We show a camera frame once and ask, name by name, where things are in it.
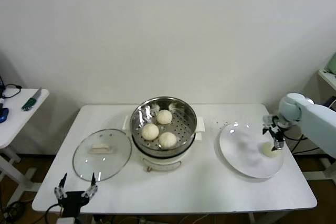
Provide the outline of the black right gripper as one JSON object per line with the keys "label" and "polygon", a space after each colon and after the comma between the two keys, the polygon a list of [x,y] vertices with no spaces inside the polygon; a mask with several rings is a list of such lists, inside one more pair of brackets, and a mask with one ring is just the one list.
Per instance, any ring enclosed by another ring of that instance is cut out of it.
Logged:
{"label": "black right gripper", "polygon": [[271,151],[274,152],[282,150],[285,141],[284,133],[282,132],[282,130],[276,124],[271,124],[269,128],[264,127],[262,129],[262,134],[264,135],[268,131],[270,132],[272,138],[274,139],[274,145],[271,148]]}

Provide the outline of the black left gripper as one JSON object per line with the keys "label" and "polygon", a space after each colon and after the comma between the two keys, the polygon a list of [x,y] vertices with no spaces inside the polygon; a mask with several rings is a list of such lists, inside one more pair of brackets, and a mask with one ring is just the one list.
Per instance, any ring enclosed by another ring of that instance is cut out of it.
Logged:
{"label": "black left gripper", "polygon": [[56,199],[59,200],[59,205],[63,208],[62,217],[74,217],[77,218],[80,214],[81,207],[89,203],[90,198],[92,198],[98,191],[98,186],[96,184],[96,178],[94,173],[92,173],[92,179],[90,187],[86,191],[64,191],[64,185],[67,178],[67,173],[64,174],[63,178],[60,180],[58,187],[54,188],[54,194]]}

